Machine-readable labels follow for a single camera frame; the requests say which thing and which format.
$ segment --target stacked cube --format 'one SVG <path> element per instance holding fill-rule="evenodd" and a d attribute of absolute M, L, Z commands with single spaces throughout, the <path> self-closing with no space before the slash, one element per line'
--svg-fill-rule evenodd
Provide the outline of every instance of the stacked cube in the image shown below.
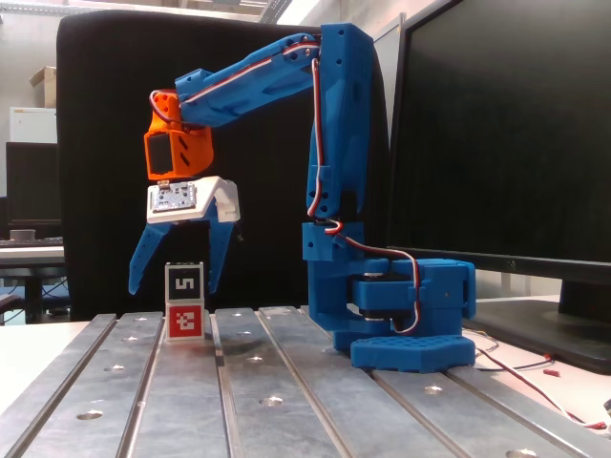
<path fill-rule="evenodd" d="M 166 341 L 204 339 L 203 262 L 165 264 Z"/>

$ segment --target black computer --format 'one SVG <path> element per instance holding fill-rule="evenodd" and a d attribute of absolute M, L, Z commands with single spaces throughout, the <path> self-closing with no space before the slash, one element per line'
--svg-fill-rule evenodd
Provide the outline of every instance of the black computer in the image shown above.
<path fill-rule="evenodd" d="M 38 239 L 60 235 L 56 144 L 7 143 L 7 198 L 10 229 L 35 229 Z"/>
<path fill-rule="evenodd" d="M 611 2 L 437 1 L 402 30 L 389 243 L 562 279 L 465 324 L 611 373 Z"/>

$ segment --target black office chair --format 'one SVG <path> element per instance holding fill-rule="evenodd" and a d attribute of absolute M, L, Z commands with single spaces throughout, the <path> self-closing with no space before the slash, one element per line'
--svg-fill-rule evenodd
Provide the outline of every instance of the black office chair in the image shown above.
<path fill-rule="evenodd" d="M 136 297 L 128 266 L 146 220 L 143 134 L 148 95 L 197 68 L 215 72 L 304 27 L 131 11 L 66 17 L 57 35 L 57 130 L 62 221 L 74 320 L 97 313 L 163 309 L 163 264 L 203 260 L 206 231 L 175 231 Z M 372 83 L 371 243 L 384 243 L 388 140 L 382 78 Z M 240 239 L 229 249 L 218 293 L 206 307 L 304 304 L 307 155 L 312 93 L 262 107 L 213 132 L 207 175 L 238 184 Z"/>

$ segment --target blue hexagonal base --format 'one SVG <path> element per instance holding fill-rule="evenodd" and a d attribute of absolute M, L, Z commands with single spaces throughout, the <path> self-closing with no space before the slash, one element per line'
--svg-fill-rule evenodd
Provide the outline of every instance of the blue hexagonal base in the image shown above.
<path fill-rule="evenodd" d="M 374 337 L 353 342 L 350 356 L 354 367 L 429 373 L 475 364 L 475 344 L 462 336 Z"/>

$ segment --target orange servo mount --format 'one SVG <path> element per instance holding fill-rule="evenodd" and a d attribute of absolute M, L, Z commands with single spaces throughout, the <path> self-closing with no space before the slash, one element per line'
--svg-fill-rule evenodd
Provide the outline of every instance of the orange servo mount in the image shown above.
<path fill-rule="evenodd" d="M 153 120 L 144 135 L 146 169 L 151 181 L 196 177 L 214 158 L 209 127 L 180 120 L 179 100 L 171 91 L 151 94 Z"/>

